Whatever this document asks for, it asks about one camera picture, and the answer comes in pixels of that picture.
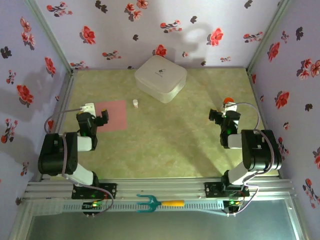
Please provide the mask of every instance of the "glass panel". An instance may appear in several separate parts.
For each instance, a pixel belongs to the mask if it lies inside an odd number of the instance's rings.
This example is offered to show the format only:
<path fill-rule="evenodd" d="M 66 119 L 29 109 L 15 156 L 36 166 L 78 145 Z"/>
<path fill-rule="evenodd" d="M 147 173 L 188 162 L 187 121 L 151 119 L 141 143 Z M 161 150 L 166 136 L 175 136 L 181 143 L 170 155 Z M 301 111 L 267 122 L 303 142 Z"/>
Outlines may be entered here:
<path fill-rule="evenodd" d="M 284 200 L 254 201 L 236 217 L 186 212 L 106 212 L 37 216 L 29 240 L 294 240 Z"/>

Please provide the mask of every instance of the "pink square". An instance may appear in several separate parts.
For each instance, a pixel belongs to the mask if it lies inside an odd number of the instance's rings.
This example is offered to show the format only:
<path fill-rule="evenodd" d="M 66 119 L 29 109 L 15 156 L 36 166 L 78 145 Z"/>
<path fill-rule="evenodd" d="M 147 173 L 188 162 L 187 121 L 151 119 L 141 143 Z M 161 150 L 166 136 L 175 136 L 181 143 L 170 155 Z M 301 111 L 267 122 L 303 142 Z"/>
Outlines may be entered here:
<path fill-rule="evenodd" d="M 127 129 L 127 112 L 126 101 L 103 101 L 94 104 L 96 116 L 101 116 L 102 110 L 107 110 L 109 114 L 109 121 L 103 126 L 98 126 L 97 132 L 114 132 L 118 130 Z"/>

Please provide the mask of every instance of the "white box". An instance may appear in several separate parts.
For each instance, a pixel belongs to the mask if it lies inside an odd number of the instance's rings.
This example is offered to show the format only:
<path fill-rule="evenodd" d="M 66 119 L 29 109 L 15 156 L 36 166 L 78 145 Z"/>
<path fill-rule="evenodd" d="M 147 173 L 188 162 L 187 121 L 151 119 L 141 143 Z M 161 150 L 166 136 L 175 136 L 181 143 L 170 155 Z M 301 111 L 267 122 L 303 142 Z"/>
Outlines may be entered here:
<path fill-rule="evenodd" d="M 185 86 L 187 70 L 162 56 L 154 55 L 134 76 L 140 90 L 167 104 Z"/>

